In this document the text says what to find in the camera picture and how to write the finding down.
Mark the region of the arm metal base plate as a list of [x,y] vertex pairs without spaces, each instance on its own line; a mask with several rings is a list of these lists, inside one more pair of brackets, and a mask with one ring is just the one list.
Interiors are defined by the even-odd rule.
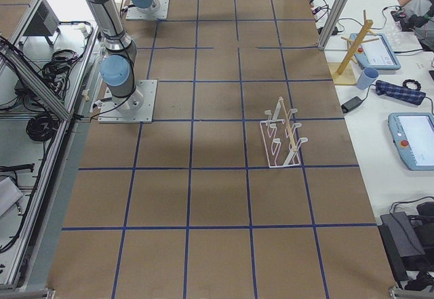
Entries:
[[102,103],[97,119],[100,123],[151,123],[156,93],[157,80],[137,80],[135,92],[123,103],[106,87],[104,97],[111,100]]
[[170,0],[131,0],[126,20],[166,20]]

